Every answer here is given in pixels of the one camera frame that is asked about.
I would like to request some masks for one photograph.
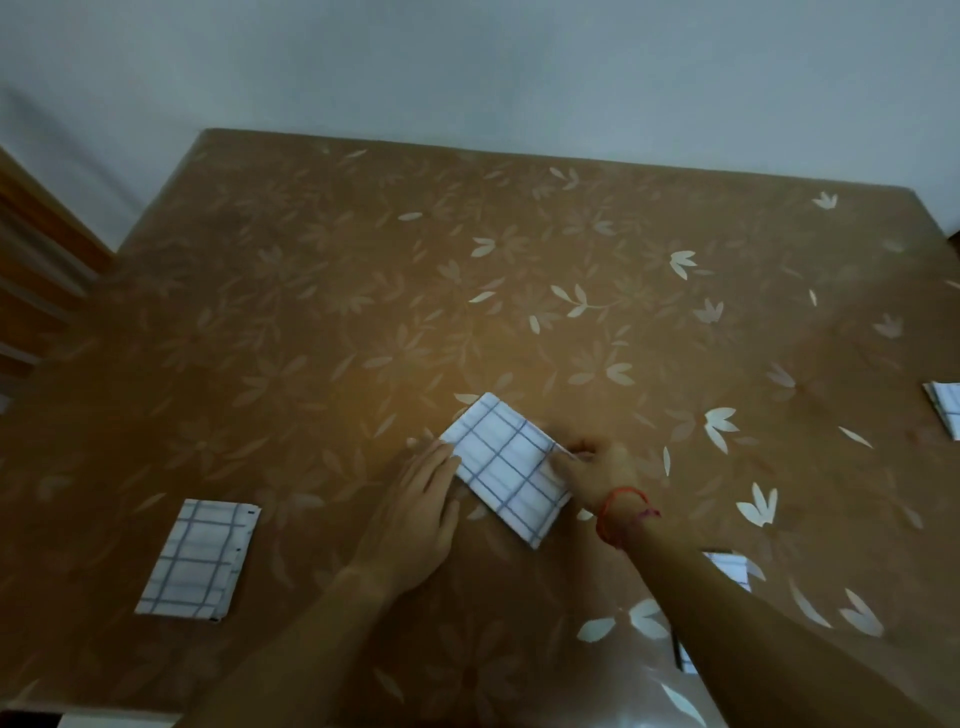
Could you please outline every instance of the forearm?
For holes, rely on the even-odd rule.
[[[390,596],[346,569],[324,596],[245,660],[180,728],[325,725],[333,698]]]
[[[621,528],[637,504],[613,514]],[[846,653],[750,595],[670,525],[648,518],[623,545],[731,726],[936,726]]]

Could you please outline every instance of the white leaf print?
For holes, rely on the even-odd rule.
[[[774,488],[770,491],[770,496],[765,498],[763,497],[763,492],[760,491],[760,486],[754,483],[753,494],[753,503],[741,501],[736,504],[740,513],[743,514],[743,517],[747,519],[747,521],[753,525],[760,526],[760,528],[766,523],[773,523],[774,517],[777,515],[777,498],[779,495],[777,489]]]
[[[367,359],[363,363],[364,369],[379,369],[380,367],[387,366],[392,362],[394,358],[392,356],[376,356],[373,359]]]
[[[510,551],[503,545],[503,542],[501,542],[498,537],[493,535],[493,533],[494,532],[488,530],[483,532],[484,538],[487,541],[487,546],[490,547],[490,550],[497,558],[502,559],[503,561],[512,561],[513,559],[510,556]]]
[[[903,509],[903,515],[906,516],[907,520],[910,521],[911,525],[916,528],[918,531],[923,530],[924,528],[924,519],[920,517],[920,514],[917,513],[913,508],[907,506],[901,506]]]
[[[235,471],[240,470],[241,468],[243,468],[242,460],[238,460],[232,463],[227,463],[220,470],[214,471],[213,473],[205,477],[204,480],[223,480],[225,477],[227,477],[231,473],[234,473]]]
[[[876,618],[873,610],[859,596],[847,589],[847,597],[854,609],[841,609],[840,615],[856,629],[871,637],[883,636],[883,625]]]
[[[820,613],[813,608],[813,605],[810,604],[810,600],[804,596],[804,593],[797,588],[797,585],[794,584],[793,578],[789,580],[790,584],[790,593],[793,595],[793,600],[797,602],[797,606],[800,607],[800,611],[804,613],[804,616],[810,621],[816,622],[822,627],[827,629],[832,629],[833,627],[830,623],[821,617]]]
[[[577,170],[570,167],[570,182],[564,185],[564,192],[574,189],[578,184],[580,184],[580,176],[577,174]]]
[[[479,503],[479,504],[477,504],[477,507],[476,507],[476,508],[474,508],[472,511],[470,511],[469,515],[467,516],[467,520],[468,520],[468,521],[479,521],[479,520],[482,519],[484,516],[486,516],[488,513],[490,513],[490,509],[489,509],[487,506],[485,506],[483,503]]]
[[[148,415],[148,417],[155,417],[156,415],[160,414],[160,412],[162,412],[163,410],[165,410],[167,407],[170,406],[170,402],[172,402],[173,400],[174,399],[172,397],[168,397],[166,400],[162,401],[160,404],[158,404],[156,407],[150,410],[150,414]]]
[[[152,467],[153,467],[152,465],[143,466],[136,473],[134,473],[133,475],[128,477],[126,480],[124,480],[122,483],[120,483],[120,485],[117,486],[117,490],[125,491],[128,488],[130,488],[132,485],[135,485],[136,483],[140,482],[141,480],[143,480],[144,476],[150,472]]]
[[[710,441],[715,446],[720,448],[721,452],[723,452],[725,455],[729,454],[729,451],[727,450],[727,441],[723,439],[723,435],[709,425],[704,425],[704,430],[707,432],[707,436],[709,437]]]
[[[550,290],[553,291],[555,296],[559,296],[567,303],[573,303],[570,297],[566,295],[566,291],[564,291],[559,285],[551,285]]]
[[[717,305],[713,305],[710,302],[710,299],[704,299],[704,307],[702,309],[694,309],[693,315],[700,319],[705,324],[715,324],[720,321],[720,316],[723,314],[723,302],[721,301]]]
[[[376,432],[373,434],[373,437],[371,439],[375,440],[384,432],[386,432],[390,428],[390,425],[394,423],[395,419],[396,419],[396,412],[392,414],[390,417],[388,417],[386,420],[384,420],[382,423],[380,423],[380,427],[376,429]]]
[[[710,438],[712,443],[720,448],[725,454],[728,453],[727,450],[727,441],[723,439],[723,435],[720,434],[718,430],[724,432],[739,432],[740,428],[734,425],[731,422],[728,422],[728,419],[733,416],[736,412],[732,407],[717,407],[715,409],[709,410],[705,415],[707,423],[704,425],[704,430],[707,433],[707,436]]]
[[[767,580],[767,575],[763,573],[763,569],[761,569],[757,564],[755,564],[750,559],[747,559],[747,573],[749,573],[751,576],[756,577],[760,581]]]
[[[821,209],[834,209],[837,206],[837,195],[835,193],[828,195],[826,192],[821,192],[820,197],[815,197],[810,202]]]
[[[355,353],[352,353],[350,356],[348,356],[348,357],[347,357],[346,359],[344,359],[342,362],[340,362],[339,364],[337,364],[337,368],[334,369],[334,370],[333,370],[333,374],[330,375],[330,381],[336,381],[336,380],[339,379],[341,376],[343,376],[344,372],[347,370],[347,367],[348,367],[348,366],[350,365],[350,363],[353,361],[353,359],[354,359],[355,356],[356,356],[356,354],[355,354]]]
[[[387,691],[388,694],[395,697],[401,703],[403,702],[403,691],[394,678],[386,672],[381,672],[376,667],[373,668],[373,676],[376,678],[376,681],[380,683],[380,687]]]
[[[224,459],[239,460],[242,457],[247,457],[247,455],[252,453],[254,450],[260,449],[261,447],[263,447],[263,445],[269,439],[270,439],[270,435],[267,435],[266,437],[261,437],[259,440],[254,440],[251,443],[247,443],[244,447],[234,450],[231,454],[224,455]]]
[[[294,589],[294,582],[287,573],[287,565],[283,561],[283,554],[280,553],[280,544],[274,544],[274,554],[270,559],[270,573],[274,579],[287,589]]]
[[[774,368],[774,371],[767,372],[767,377],[772,382],[779,384],[781,387],[788,387],[791,389],[797,386],[797,381],[790,376],[790,374],[788,374],[780,364],[771,364],[770,366]]]
[[[284,376],[289,376],[299,372],[303,367],[306,366],[306,354],[301,354],[290,360],[290,362],[283,367],[283,371],[280,373]]]
[[[616,619],[613,617],[591,619],[590,621],[584,622],[584,626],[577,632],[577,639],[585,643],[595,643],[598,640],[603,640],[610,634],[615,624]]]
[[[666,687],[663,683],[660,683],[660,687],[663,688],[666,696],[670,698],[670,702],[677,707],[678,711],[681,713],[686,713],[688,716],[700,723],[704,728],[707,728],[707,722],[704,720],[704,717],[700,715],[700,712],[693,707],[693,703],[672,688]]]
[[[607,367],[607,379],[614,381],[617,384],[622,384],[625,387],[629,387],[631,384],[634,384],[634,381],[623,373],[633,368],[633,364],[627,364],[626,362],[611,364],[611,366]]]
[[[555,383],[556,381],[557,381],[557,373],[554,372],[554,373],[553,373],[552,375],[550,375],[550,376],[547,378],[547,380],[543,383],[543,391],[541,392],[541,394],[543,394],[545,397],[546,397],[548,394],[550,394],[550,391],[553,389],[553,385],[554,385],[554,383]]]
[[[670,636],[666,628],[655,619],[650,619],[660,611],[655,599],[647,598],[634,605],[630,611],[630,624],[634,629],[651,640],[663,640]]]
[[[845,435],[847,435],[847,437],[849,437],[854,442],[860,443],[860,445],[866,445],[870,449],[874,449],[873,445],[868,443],[866,440],[864,440],[862,437],[856,434],[853,430],[846,429],[845,427],[840,427],[840,431],[843,432]]]
[[[696,255],[693,251],[677,251],[670,256],[670,267],[673,268],[673,272],[680,276],[682,279],[687,280],[686,277],[686,267],[696,267],[696,263],[690,260]]]
[[[321,457],[323,458],[324,465],[334,471],[336,474],[343,476],[344,467],[340,464],[340,458],[337,457],[337,454],[331,450],[324,450]]]
[[[290,496],[298,508],[322,508],[324,499],[313,493],[294,493]]]
[[[903,336],[903,317],[892,318],[889,313],[883,314],[883,321],[874,324],[874,330],[880,336],[886,336],[888,339],[899,339]]]
[[[131,513],[139,513],[140,511],[145,511],[145,510],[147,510],[150,506],[152,506],[152,505],[154,505],[155,503],[159,502],[160,499],[163,498],[163,497],[166,496],[166,495],[167,495],[167,494],[165,494],[165,493],[155,493],[155,494],[153,494],[152,496],[150,496],[149,498],[147,498],[146,500],[144,500],[142,503],[140,503],[140,505],[138,505],[136,508],[134,508],[134,509],[131,511]]]

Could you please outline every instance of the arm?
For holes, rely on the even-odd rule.
[[[323,597],[214,687],[180,728],[325,725],[373,626],[450,552],[460,511],[458,501],[446,503],[460,464],[452,452],[437,442],[407,467]]]
[[[637,487],[622,445],[584,441],[567,449],[592,456],[556,453],[550,464],[594,513],[614,488]],[[604,525],[682,636],[730,726],[940,726],[878,674],[741,589],[672,526],[636,521],[646,507],[619,495]]]

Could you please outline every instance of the white wall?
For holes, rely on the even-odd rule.
[[[0,0],[0,144],[117,246],[208,126],[914,187],[957,0]]]

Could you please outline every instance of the right hand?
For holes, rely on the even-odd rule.
[[[554,452],[550,467],[594,515],[614,488],[636,488],[639,484],[634,458],[622,443],[584,438],[564,447],[577,457]]]

